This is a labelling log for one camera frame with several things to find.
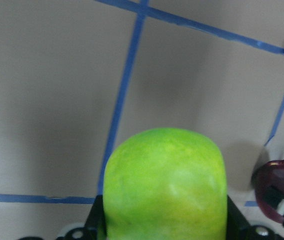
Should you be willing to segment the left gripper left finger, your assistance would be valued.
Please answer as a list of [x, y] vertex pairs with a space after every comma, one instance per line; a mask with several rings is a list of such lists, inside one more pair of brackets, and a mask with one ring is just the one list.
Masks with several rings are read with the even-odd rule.
[[104, 213], [103, 196], [97, 195], [84, 224], [85, 240], [106, 240], [107, 227]]

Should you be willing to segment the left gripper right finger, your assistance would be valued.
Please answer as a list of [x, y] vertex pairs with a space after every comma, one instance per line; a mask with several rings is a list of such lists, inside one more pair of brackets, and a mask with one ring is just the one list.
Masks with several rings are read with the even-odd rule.
[[250, 227], [247, 219], [232, 199], [227, 196], [226, 240], [245, 240]]

